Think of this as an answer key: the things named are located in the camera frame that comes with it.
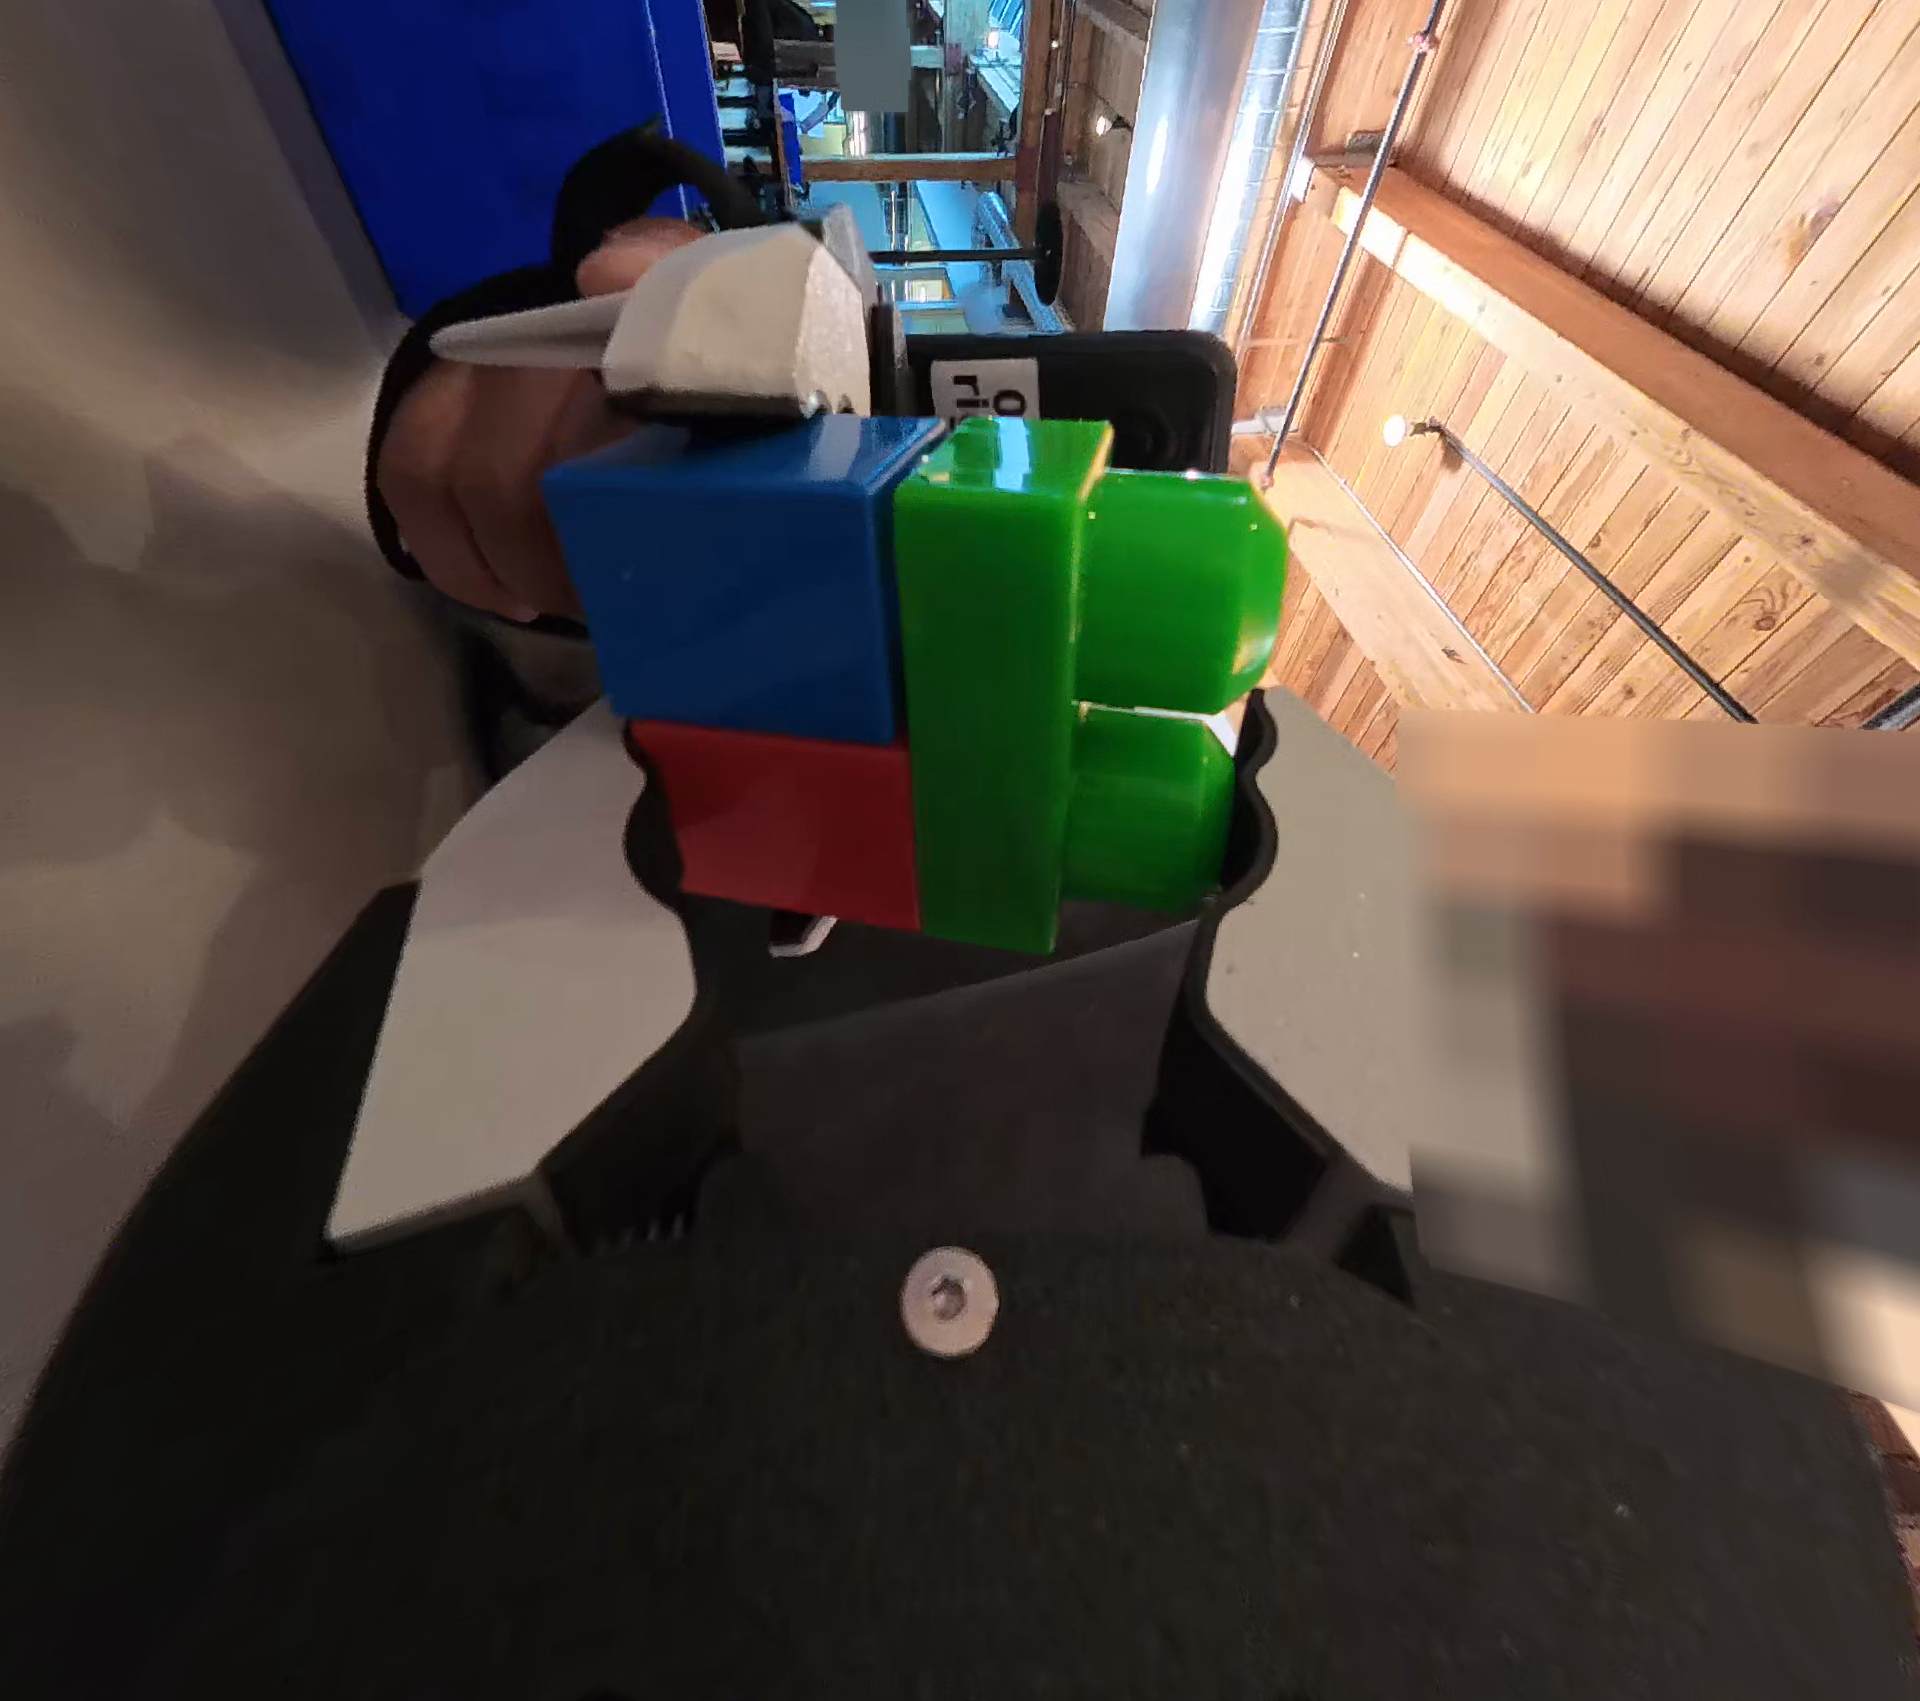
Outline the red single-stud toy block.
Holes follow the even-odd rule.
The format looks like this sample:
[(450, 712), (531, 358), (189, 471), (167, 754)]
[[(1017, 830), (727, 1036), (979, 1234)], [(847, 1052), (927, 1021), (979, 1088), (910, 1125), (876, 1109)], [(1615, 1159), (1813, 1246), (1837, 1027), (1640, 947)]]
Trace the red single-stud toy block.
[(682, 895), (867, 928), (921, 928), (907, 742), (627, 721), (669, 804)]

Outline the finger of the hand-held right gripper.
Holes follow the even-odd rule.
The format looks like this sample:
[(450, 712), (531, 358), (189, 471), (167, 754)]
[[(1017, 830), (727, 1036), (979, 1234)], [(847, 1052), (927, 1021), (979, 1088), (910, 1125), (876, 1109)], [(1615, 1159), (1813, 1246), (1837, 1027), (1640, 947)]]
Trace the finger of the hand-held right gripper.
[(613, 408), (708, 425), (872, 414), (875, 266), (853, 209), (713, 233), (627, 292), (604, 348)]
[(602, 376), (630, 292), (577, 297), (541, 310), (455, 322), (430, 339), (441, 364), (488, 368), (565, 368)]

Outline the black metal rail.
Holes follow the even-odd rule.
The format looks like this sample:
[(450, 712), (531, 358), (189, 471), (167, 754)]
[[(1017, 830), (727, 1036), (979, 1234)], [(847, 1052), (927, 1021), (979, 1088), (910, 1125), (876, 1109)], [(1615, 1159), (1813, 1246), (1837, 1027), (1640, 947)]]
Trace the black metal rail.
[(1466, 445), (1445, 424), (1438, 416), (1404, 420), (1390, 416), (1383, 425), (1383, 443), (1409, 443), (1409, 439), (1438, 439), (1452, 463), (1469, 468), (1500, 502), (1515, 511), (1554, 554), (1561, 554), (1662, 660), (1693, 690), (1701, 690), (1724, 715), (1735, 725), (1758, 725), (1758, 715), (1743, 706), (1743, 699), (1715, 682), (1696, 660), (1683, 650), (1622, 585), (1613, 582), (1561, 529), (1554, 529), (1514, 483), (1507, 483), (1495, 464), (1489, 464), (1477, 452)]

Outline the grey metal duct panel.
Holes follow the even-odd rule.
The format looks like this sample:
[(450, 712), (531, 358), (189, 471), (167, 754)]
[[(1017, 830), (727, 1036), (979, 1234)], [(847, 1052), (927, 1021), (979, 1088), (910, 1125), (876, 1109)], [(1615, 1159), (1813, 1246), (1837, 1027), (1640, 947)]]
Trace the grey metal duct panel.
[(1108, 266), (1108, 330), (1185, 329), (1265, 0), (1154, 0)]

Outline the grey desk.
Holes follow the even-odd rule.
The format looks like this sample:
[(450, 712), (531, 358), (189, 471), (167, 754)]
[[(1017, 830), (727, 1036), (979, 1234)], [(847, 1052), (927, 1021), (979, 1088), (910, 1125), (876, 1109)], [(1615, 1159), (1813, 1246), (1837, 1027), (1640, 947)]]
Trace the grey desk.
[(473, 794), (362, 454), (391, 297), (260, 0), (3, 0), (3, 1445), (108, 1245)]

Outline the thin metal pipe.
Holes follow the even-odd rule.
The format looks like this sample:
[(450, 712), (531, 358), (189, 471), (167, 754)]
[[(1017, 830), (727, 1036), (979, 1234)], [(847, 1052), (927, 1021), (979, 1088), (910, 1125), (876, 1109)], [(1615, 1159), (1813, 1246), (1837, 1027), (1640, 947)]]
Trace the thin metal pipe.
[(1315, 325), (1310, 330), (1310, 342), (1304, 348), (1304, 360), (1299, 360), (1297, 380), (1291, 386), (1291, 395), (1288, 395), (1288, 400), (1281, 408), (1279, 424), (1267, 430), (1267, 454), (1265, 454), (1263, 468), (1251, 478), (1255, 491), (1263, 498), (1273, 492), (1279, 464), (1283, 459), (1283, 445), (1288, 445), (1288, 439), (1295, 432), (1295, 424), (1304, 414), (1315, 364), (1318, 364), (1318, 358), (1322, 358), (1322, 349), (1324, 349), (1324, 344), (1332, 339), (1332, 322), (1334, 322), (1334, 314), (1337, 314), (1337, 310), (1344, 303), (1344, 287), (1349, 287), (1349, 278), (1350, 278), (1350, 272), (1356, 265), (1356, 247), (1361, 247), (1365, 222), (1366, 222), (1366, 216), (1374, 209), (1374, 200), (1379, 198), (1383, 175), (1385, 175), (1385, 168), (1390, 168), (1390, 163), (1392, 163), (1392, 157), (1399, 149), (1399, 136), (1404, 132), (1409, 112), (1411, 112), (1416, 97), (1420, 94), (1420, 83), (1427, 77), (1427, 64), (1438, 56), (1438, 48), (1442, 44), (1442, 23), (1448, 16), (1448, 3), (1452, 0), (1430, 0), (1423, 26), (1409, 38), (1404, 79), (1399, 83), (1395, 106), (1390, 107), (1385, 128), (1379, 128), (1379, 136), (1374, 142), (1371, 165), (1365, 171), (1361, 205), (1354, 206), (1354, 222), (1350, 222), (1350, 228), (1341, 239), (1341, 252), (1337, 252), (1337, 261), (1332, 266), (1332, 278), (1328, 278), (1328, 287), (1324, 287)]

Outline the blue single-stud toy block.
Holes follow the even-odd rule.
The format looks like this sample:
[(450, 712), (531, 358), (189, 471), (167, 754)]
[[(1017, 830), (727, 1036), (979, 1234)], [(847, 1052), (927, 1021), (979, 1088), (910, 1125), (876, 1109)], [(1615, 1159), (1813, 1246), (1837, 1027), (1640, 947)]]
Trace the blue single-stud toy block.
[(891, 743), (893, 498), (936, 416), (751, 439), (644, 424), (541, 483), (616, 718)]

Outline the person's right hand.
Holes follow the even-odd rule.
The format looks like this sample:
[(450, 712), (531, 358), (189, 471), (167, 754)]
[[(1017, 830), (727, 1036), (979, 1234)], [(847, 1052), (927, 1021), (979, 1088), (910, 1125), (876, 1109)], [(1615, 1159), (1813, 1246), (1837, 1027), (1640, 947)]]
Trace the person's right hand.
[(391, 358), (370, 443), (370, 516), (382, 554), (455, 605), (509, 623), (577, 623), (556, 529), (542, 506), (549, 468), (634, 432), (591, 368), (463, 366), (432, 339), (459, 322), (627, 292), (662, 258), (707, 233), (635, 216), (575, 266), (492, 273), (421, 317)]

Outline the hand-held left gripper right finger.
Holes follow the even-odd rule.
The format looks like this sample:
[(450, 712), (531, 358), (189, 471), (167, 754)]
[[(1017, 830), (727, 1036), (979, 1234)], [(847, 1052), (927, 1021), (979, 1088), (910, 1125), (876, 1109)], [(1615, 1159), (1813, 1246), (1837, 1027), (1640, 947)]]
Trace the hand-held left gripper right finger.
[(1210, 1234), (1409, 1265), (1416, 912), (1392, 779), (1295, 693), (1251, 693), (1143, 1113), (1143, 1152), (1195, 1173)]

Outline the green two-stud toy block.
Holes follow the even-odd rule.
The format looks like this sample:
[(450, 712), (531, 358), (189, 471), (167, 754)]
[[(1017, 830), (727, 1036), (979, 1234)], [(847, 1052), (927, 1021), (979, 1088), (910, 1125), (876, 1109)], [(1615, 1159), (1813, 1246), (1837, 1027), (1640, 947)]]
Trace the green two-stud toy block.
[(1288, 535), (1114, 430), (962, 420), (897, 491), (903, 718), (930, 939), (1049, 955), (1073, 904), (1185, 915), (1238, 800), (1219, 718), (1279, 646)]

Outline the silver ventilation duct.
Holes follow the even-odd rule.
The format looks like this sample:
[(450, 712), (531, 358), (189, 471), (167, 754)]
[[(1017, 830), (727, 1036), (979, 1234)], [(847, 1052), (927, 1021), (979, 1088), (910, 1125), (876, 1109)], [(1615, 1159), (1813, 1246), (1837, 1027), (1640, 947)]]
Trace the silver ventilation duct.
[(1214, 190), (1192, 325), (1227, 342), (1238, 287), (1255, 247), (1255, 219), (1273, 157), (1283, 136), (1288, 97), (1304, 56), (1313, 0), (1263, 0), (1250, 67), (1238, 88), (1230, 142)]

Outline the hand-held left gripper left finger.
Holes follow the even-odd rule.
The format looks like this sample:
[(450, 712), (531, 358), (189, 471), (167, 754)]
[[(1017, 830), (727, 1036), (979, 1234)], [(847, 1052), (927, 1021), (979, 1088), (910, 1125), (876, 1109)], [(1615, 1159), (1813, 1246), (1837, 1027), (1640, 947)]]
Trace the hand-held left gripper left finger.
[(599, 699), (425, 858), (326, 1214), (334, 1249), (483, 1212), (559, 1230), (542, 1162), (696, 1012), (682, 920), (627, 853), (644, 790)]

